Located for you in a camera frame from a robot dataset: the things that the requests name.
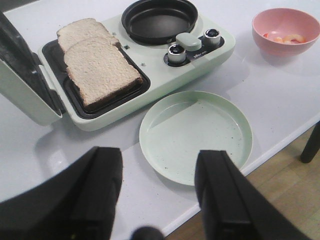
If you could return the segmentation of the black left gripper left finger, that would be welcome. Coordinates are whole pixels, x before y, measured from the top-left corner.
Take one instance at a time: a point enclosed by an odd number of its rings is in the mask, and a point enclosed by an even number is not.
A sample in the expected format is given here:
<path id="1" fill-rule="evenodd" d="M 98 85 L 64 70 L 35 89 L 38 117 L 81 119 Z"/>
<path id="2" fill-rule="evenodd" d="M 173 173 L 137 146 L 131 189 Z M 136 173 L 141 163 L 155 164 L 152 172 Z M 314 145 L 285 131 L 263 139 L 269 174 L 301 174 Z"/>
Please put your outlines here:
<path id="1" fill-rule="evenodd" d="M 0 204 L 3 240 L 108 240 L 123 180 L 120 149 L 93 147 L 56 176 Z"/>

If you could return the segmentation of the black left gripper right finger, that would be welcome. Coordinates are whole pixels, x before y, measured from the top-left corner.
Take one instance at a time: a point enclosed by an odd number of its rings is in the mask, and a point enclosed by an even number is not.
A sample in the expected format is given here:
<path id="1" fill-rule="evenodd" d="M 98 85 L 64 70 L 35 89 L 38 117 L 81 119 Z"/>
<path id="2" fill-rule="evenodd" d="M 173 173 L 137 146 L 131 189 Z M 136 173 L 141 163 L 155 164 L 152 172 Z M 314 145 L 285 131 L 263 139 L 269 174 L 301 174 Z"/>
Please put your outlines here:
<path id="1" fill-rule="evenodd" d="M 307 240 L 247 180 L 224 150 L 201 150 L 195 190 L 208 240 Z"/>

